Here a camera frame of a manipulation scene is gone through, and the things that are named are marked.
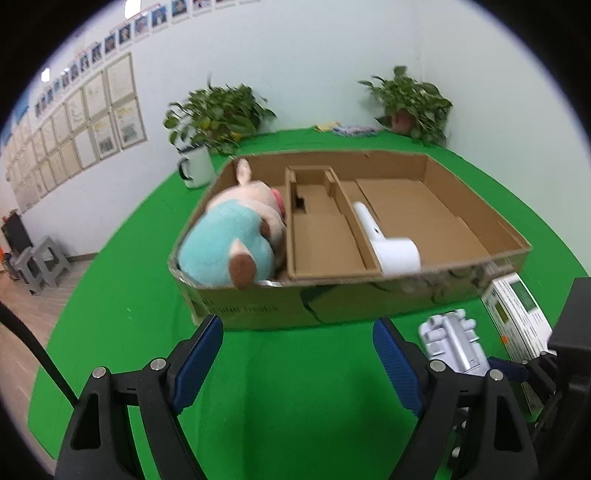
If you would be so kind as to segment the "white enamel mug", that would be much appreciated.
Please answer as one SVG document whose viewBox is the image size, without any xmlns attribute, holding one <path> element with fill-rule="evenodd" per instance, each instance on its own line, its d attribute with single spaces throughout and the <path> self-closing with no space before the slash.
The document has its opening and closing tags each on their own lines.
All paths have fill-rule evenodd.
<svg viewBox="0 0 591 480">
<path fill-rule="evenodd" d="M 178 151 L 178 174 L 187 189 L 198 189 L 215 177 L 211 154 L 204 144 L 186 147 Z"/>
</svg>

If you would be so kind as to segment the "white folding phone stand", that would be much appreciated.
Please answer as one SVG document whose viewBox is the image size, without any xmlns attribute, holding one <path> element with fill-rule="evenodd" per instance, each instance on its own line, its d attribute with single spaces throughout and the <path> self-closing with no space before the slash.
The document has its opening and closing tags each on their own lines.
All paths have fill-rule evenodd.
<svg viewBox="0 0 591 480">
<path fill-rule="evenodd" d="M 457 373 L 483 377 L 490 365 L 476 326 L 464 309 L 457 309 L 429 317 L 418 332 L 430 361 L 441 361 Z"/>
</svg>

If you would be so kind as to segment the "black cabinet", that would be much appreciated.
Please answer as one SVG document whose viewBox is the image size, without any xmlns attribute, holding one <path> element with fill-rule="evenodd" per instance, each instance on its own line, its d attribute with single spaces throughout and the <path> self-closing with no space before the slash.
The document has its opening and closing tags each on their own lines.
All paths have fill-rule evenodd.
<svg viewBox="0 0 591 480">
<path fill-rule="evenodd" d="M 33 246 L 21 216 L 16 211 L 3 217 L 1 229 L 13 256 L 18 257 L 25 249 Z"/>
</svg>

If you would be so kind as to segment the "framed certificates on wall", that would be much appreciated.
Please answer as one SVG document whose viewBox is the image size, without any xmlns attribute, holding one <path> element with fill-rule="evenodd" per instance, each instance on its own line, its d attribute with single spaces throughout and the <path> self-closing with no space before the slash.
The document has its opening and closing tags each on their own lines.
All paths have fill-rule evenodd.
<svg viewBox="0 0 591 480">
<path fill-rule="evenodd" d="M 1 144 L 5 179 L 24 213 L 100 162 L 147 140 L 132 55 L 123 54 L 62 96 L 48 91 L 33 129 L 27 116 Z"/>
</svg>

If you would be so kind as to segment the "small items on table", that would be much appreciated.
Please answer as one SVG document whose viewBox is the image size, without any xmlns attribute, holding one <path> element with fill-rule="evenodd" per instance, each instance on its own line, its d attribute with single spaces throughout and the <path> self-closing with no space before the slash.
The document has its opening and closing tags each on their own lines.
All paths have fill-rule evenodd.
<svg viewBox="0 0 591 480">
<path fill-rule="evenodd" d="M 332 133 L 342 137 L 370 137 L 376 136 L 380 130 L 368 126 L 345 126 L 339 122 L 325 123 L 315 125 L 315 131 L 318 133 Z"/>
</svg>

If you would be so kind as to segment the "pig plush toy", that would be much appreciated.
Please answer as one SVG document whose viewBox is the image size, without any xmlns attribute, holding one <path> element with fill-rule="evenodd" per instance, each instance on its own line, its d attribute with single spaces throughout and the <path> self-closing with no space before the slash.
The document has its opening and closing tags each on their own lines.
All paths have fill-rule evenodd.
<svg viewBox="0 0 591 480">
<path fill-rule="evenodd" d="M 235 186 L 211 198 L 178 250 L 179 269 L 201 286 L 245 289 L 273 277 L 286 258 L 280 191 L 254 179 L 245 158 L 235 176 Z"/>
</svg>

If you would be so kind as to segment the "right potted green plant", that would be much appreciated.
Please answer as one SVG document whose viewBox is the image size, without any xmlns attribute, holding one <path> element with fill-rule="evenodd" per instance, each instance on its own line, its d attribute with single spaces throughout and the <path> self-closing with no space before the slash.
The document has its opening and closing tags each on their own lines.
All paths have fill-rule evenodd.
<svg viewBox="0 0 591 480">
<path fill-rule="evenodd" d="M 425 145 L 446 146 L 453 103 L 437 86 L 414 79 L 404 65 L 394 66 L 391 79 L 374 75 L 358 83 L 383 106 L 380 125 Z"/>
</svg>

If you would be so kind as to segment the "potted green plant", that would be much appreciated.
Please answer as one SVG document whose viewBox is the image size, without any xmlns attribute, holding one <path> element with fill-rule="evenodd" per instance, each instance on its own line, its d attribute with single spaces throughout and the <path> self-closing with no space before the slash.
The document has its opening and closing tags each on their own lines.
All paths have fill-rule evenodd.
<svg viewBox="0 0 591 480">
<path fill-rule="evenodd" d="M 163 118 L 168 141 L 177 150 L 204 146 L 213 155 L 229 156 L 243 139 L 256 136 L 276 113 L 252 87 L 214 86 L 192 90 L 169 103 Z"/>
<path fill-rule="evenodd" d="M 437 86 L 414 79 L 404 65 L 394 66 L 391 79 L 374 75 L 358 83 L 383 106 L 380 125 L 425 145 L 446 146 L 453 103 Z"/>
</svg>

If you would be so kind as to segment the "long brown cardboard box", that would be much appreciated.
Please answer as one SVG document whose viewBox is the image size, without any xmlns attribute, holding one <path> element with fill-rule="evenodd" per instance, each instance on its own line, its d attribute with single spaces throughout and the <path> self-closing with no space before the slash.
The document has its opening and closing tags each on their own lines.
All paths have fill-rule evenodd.
<svg viewBox="0 0 591 480">
<path fill-rule="evenodd" d="M 286 169 L 287 276 L 294 281 L 380 277 L 373 247 L 329 166 Z"/>
</svg>

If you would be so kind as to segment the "grey plastic stool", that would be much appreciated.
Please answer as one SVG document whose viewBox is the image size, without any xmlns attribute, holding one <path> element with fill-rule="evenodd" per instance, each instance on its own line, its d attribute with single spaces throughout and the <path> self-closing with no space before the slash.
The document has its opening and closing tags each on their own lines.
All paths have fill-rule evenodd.
<svg viewBox="0 0 591 480">
<path fill-rule="evenodd" d="M 49 236 L 43 237 L 32 249 L 32 256 L 44 282 L 51 288 L 58 287 L 58 277 L 61 273 L 72 270 L 70 262 L 57 242 Z"/>
<path fill-rule="evenodd" d="M 44 278 L 33 256 L 32 248 L 25 248 L 18 257 L 12 259 L 12 264 L 26 284 L 29 293 L 39 294 L 43 289 Z"/>
</svg>

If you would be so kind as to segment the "left potted green plant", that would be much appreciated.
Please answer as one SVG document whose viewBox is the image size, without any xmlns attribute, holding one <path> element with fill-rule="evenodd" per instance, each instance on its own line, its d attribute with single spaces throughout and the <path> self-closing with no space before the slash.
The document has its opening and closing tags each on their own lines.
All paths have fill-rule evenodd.
<svg viewBox="0 0 591 480">
<path fill-rule="evenodd" d="M 163 118 L 168 141 L 177 150 L 204 146 L 213 155 L 229 156 L 243 139 L 256 136 L 276 113 L 252 87 L 214 86 L 192 90 L 169 103 Z"/>
</svg>

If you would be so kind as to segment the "white green product box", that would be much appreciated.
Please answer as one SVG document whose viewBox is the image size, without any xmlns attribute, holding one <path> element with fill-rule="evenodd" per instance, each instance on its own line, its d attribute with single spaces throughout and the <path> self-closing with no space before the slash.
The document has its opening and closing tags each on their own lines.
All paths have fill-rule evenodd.
<svg viewBox="0 0 591 480">
<path fill-rule="evenodd" d="M 552 327 L 517 273 L 492 280 L 482 301 L 513 362 L 524 364 L 551 353 Z"/>
</svg>

